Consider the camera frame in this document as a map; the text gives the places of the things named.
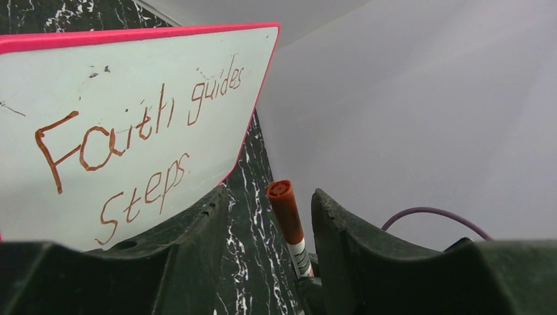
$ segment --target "white wall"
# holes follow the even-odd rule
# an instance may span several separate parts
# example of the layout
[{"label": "white wall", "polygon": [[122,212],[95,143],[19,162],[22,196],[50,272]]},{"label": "white wall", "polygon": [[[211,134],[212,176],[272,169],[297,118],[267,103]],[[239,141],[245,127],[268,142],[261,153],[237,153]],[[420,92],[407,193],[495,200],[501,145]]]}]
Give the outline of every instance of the white wall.
[{"label": "white wall", "polygon": [[[306,230],[320,187],[376,226],[427,205],[495,238],[557,237],[556,13],[375,0],[275,54],[258,111]],[[390,232],[436,249],[477,239],[424,214]]]},{"label": "white wall", "polygon": [[290,44],[368,0],[136,0],[177,25],[277,21],[279,47]]}]

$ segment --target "small whiteboard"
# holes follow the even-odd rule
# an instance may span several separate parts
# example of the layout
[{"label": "small whiteboard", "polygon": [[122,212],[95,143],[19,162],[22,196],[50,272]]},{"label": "small whiteboard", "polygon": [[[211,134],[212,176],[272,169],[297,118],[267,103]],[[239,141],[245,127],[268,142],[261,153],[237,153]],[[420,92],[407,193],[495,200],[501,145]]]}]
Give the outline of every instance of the small whiteboard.
[{"label": "small whiteboard", "polygon": [[238,159],[279,25],[0,36],[0,234],[108,249]]}]

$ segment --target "pink whiteboard frame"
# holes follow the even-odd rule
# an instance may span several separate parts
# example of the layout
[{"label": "pink whiteboard frame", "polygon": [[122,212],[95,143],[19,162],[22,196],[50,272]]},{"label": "pink whiteboard frame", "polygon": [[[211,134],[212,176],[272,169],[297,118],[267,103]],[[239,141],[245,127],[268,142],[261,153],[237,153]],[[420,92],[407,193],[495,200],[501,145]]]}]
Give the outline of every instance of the pink whiteboard frame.
[{"label": "pink whiteboard frame", "polygon": [[168,28],[140,28],[132,30],[110,30],[110,31],[75,31],[68,33],[36,33],[36,34],[18,34],[18,35],[0,35],[0,54],[7,53],[17,53],[21,51],[36,51],[41,49],[56,49],[65,47],[77,47],[77,46],[87,46],[87,45],[102,45],[109,43],[121,43],[125,41],[141,41],[144,39],[157,39],[165,37],[176,37],[176,36],[188,36],[188,35],[198,35],[207,33],[221,33],[221,32],[231,32],[240,30],[252,30],[257,28],[277,28],[277,39],[275,40],[275,45],[273,51],[271,52],[271,57],[269,58],[269,63],[267,64],[267,69],[265,69],[265,75],[263,76],[263,81],[259,87],[259,92],[257,94],[256,102],[254,104],[254,109],[252,110],[252,118],[248,125],[246,126],[246,132],[244,133],[244,138],[242,144],[240,145],[240,150],[236,157],[236,163],[233,168],[221,179],[222,183],[226,178],[234,171],[238,160],[240,159],[240,154],[242,153],[242,148],[246,137],[248,135],[248,130],[252,123],[252,119],[256,110],[256,104],[259,101],[259,96],[261,95],[261,89],[265,83],[265,78],[267,77],[267,72],[269,71],[269,66],[271,65],[271,60],[277,49],[277,43],[280,37],[280,24],[278,22],[260,22],[260,23],[246,23],[246,24],[225,24],[225,25],[213,25],[213,26],[180,26],[180,27],[168,27]]}]

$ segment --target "purple cable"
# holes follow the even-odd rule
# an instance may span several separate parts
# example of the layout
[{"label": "purple cable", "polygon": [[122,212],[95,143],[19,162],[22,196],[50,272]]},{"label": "purple cable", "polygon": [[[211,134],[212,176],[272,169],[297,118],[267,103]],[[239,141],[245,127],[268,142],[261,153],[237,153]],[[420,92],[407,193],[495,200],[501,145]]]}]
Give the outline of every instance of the purple cable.
[{"label": "purple cable", "polygon": [[396,215],[394,215],[387,222],[385,222],[385,224],[383,224],[383,227],[381,228],[381,230],[386,231],[398,219],[400,219],[402,217],[406,217],[407,215],[411,215],[413,213],[433,213],[435,215],[441,215],[443,217],[453,219],[453,220],[465,225],[469,229],[473,230],[474,232],[476,232],[479,236],[481,236],[486,241],[493,241],[493,238],[491,238],[491,236],[487,235],[487,233],[485,233],[481,228],[479,228],[479,226],[477,226],[474,223],[466,220],[465,218],[461,217],[460,215],[454,214],[452,212],[448,212],[446,210],[441,210],[441,209],[431,208],[431,207],[415,207],[415,208],[410,208],[410,209],[403,210],[403,211],[397,213]]}]

